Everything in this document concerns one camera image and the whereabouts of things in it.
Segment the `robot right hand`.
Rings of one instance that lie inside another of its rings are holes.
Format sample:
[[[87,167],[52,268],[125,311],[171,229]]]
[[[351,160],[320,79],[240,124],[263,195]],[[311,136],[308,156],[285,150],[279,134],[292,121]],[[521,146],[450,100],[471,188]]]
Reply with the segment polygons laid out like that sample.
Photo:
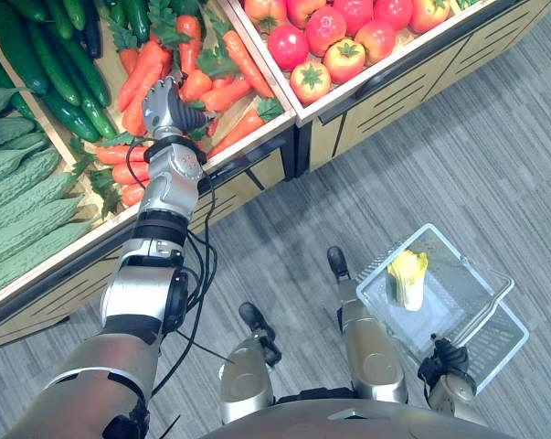
[[[433,353],[425,357],[418,369],[418,377],[427,385],[433,387],[441,376],[454,375],[461,378],[467,376],[469,355],[466,347],[456,347],[447,338],[432,334]]]

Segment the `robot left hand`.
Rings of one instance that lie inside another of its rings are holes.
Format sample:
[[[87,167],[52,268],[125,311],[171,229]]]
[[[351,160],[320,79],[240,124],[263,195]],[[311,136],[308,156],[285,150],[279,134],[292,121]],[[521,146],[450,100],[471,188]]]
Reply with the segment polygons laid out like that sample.
[[[143,99],[144,124],[155,140],[192,132],[216,118],[215,112],[198,110],[184,103],[172,76],[157,81]]]

